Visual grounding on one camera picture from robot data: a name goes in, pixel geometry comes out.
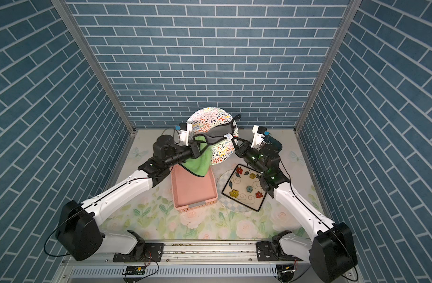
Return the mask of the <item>green grey microfibre cloth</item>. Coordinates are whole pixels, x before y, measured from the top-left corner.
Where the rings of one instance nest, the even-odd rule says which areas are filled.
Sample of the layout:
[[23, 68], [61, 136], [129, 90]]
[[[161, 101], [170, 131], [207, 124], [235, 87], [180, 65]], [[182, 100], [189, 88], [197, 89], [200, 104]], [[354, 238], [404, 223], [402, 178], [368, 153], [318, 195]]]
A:
[[203, 178], [212, 162], [212, 146], [221, 143], [224, 140], [234, 139], [234, 131], [237, 127], [236, 121], [241, 119], [241, 115], [238, 114], [231, 121], [213, 127], [210, 131], [206, 133], [197, 133], [193, 139], [196, 142], [199, 157], [190, 158], [180, 164], [185, 170]]

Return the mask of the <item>round colourful patterned plate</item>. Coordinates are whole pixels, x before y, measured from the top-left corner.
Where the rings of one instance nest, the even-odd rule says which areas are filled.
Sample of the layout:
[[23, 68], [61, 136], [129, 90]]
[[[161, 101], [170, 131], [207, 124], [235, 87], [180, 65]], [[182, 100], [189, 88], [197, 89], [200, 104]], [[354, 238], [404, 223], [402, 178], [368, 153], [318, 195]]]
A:
[[187, 120], [191, 124], [188, 141], [200, 141], [211, 156], [210, 165], [226, 161], [235, 151], [232, 138], [239, 137], [237, 118], [217, 107], [202, 108]]

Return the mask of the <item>square floral plate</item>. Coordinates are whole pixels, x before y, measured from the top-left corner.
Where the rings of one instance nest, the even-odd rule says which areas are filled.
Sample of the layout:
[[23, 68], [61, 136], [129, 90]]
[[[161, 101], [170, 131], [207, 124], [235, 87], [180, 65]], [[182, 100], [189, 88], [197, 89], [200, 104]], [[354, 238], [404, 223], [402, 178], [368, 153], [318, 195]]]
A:
[[259, 212], [266, 198], [257, 172], [241, 164], [232, 170], [222, 194], [250, 208], [252, 212]]

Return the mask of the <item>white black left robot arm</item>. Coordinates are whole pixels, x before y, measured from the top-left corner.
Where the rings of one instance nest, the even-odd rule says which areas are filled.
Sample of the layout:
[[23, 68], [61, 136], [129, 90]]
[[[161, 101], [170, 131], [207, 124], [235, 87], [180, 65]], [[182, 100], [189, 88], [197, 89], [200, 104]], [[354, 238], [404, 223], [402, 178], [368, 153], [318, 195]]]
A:
[[204, 138], [177, 145], [172, 136], [160, 136], [153, 145], [152, 157], [125, 180], [81, 203], [68, 202], [60, 214], [56, 239], [77, 261], [94, 254], [114, 254], [121, 262], [142, 260], [145, 241], [140, 235], [133, 230], [103, 231], [100, 226], [130, 200], [159, 185], [174, 165], [199, 158], [207, 149]]

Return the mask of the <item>round checkered plate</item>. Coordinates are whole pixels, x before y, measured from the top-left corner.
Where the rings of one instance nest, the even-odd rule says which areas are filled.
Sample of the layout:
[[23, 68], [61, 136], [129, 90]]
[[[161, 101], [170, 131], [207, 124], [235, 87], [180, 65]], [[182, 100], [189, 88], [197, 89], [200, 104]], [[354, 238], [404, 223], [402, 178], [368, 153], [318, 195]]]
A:
[[226, 171], [223, 173], [220, 178], [217, 180], [217, 191], [218, 191], [218, 199], [221, 204], [230, 211], [237, 213], [247, 213], [252, 212], [252, 210], [246, 206], [239, 204], [238, 202], [224, 196], [222, 191], [224, 186], [226, 185], [229, 177], [231, 176], [232, 171]]

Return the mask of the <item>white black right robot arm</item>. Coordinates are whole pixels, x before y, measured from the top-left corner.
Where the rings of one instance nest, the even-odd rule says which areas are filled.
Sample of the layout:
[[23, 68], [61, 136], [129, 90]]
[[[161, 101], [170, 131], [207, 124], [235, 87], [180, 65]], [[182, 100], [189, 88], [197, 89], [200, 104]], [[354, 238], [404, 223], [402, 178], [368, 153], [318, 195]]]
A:
[[319, 212], [295, 189], [276, 145], [269, 143], [257, 149], [250, 141], [237, 137], [232, 143], [236, 155], [260, 174], [262, 189], [284, 206], [308, 235], [305, 239], [283, 232], [276, 240], [278, 255], [308, 262], [325, 283], [355, 268], [357, 256], [352, 231], [345, 223], [337, 224]]

